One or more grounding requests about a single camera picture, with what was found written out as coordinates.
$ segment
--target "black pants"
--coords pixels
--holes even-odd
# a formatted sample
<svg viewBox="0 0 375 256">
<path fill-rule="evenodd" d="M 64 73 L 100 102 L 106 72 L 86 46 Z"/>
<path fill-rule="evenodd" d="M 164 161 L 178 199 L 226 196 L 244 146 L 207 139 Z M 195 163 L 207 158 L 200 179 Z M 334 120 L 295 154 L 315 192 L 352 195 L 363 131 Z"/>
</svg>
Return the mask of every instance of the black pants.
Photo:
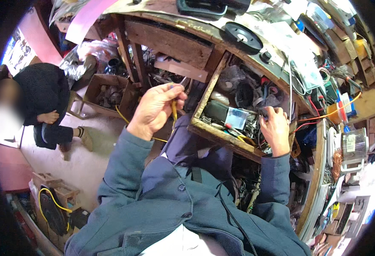
<svg viewBox="0 0 375 256">
<path fill-rule="evenodd" d="M 41 123 L 34 126 L 34 139 L 37 146 L 54 150 L 57 144 L 66 144 L 72 141 L 73 129 L 60 125 L 66 112 L 65 109 L 63 113 L 58 113 L 59 118 L 51 125 Z"/>
</svg>

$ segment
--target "clear container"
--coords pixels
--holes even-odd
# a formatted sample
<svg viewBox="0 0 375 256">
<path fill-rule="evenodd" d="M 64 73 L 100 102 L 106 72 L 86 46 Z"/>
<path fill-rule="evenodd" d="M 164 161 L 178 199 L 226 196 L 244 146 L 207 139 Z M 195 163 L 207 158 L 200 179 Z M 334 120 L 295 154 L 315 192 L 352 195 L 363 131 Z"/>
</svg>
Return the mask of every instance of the clear container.
<svg viewBox="0 0 375 256">
<path fill-rule="evenodd" d="M 343 133 L 343 165 L 361 163 L 367 157 L 368 137 L 365 128 Z"/>
</svg>

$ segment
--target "red wire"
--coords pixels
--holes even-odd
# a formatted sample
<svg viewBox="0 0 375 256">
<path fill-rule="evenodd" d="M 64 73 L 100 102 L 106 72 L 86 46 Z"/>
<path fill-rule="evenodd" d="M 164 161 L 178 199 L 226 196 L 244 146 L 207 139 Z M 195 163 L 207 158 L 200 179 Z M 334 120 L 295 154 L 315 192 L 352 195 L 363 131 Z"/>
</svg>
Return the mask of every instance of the red wire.
<svg viewBox="0 0 375 256">
<path fill-rule="evenodd" d="M 320 116 L 320 113 L 318 113 L 318 109 L 316 108 L 316 106 L 313 104 L 313 101 L 311 100 L 311 96 L 308 97 L 308 100 L 310 101 L 310 104 L 313 106 L 313 108 L 317 111 L 317 115 Z M 304 124 L 300 125 L 296 130 L 294 130 L 294 132 L 292 132 L 291 134 L 295 133 L 296 131 L 298 131 L 300 128 L 302 128 L 305 125 L 315 125 L 317 123 L 318 123 L 318 121 L 317 122 L 304 123 Z"/>
</svg>

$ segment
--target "black round disc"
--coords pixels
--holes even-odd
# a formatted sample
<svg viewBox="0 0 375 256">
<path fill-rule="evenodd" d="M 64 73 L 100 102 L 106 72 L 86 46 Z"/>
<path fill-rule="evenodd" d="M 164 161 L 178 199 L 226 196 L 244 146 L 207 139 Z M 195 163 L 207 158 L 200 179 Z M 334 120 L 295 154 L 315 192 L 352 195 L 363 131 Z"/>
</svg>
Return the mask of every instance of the black round disc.
<svg viewBox="0 0 375 256">
<path fill-rule="evenodd" d="M 239 23 L 229 21 L 224 26 L 224 30 L 230 40 L 234 41 L 234 44 L 244 51 L 257 54 L 263 48 L 260 38 L 253 31 Z"/>
</svg>

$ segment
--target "pink wall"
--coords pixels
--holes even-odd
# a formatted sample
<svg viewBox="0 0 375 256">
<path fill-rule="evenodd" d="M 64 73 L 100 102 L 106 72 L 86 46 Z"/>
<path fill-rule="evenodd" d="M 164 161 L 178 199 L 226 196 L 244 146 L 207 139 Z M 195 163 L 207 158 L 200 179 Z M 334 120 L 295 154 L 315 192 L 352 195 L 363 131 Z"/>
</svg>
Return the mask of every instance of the pink wall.
<svg viewBox="0 0 375 256">
<path fill-rule="evenodd" d="M 42 62 L 59 65 L 62 60 L 61 54 L 49 39 L 36 9 L 32 10 L 25 14 L 18 27 Z"/>
</svg>

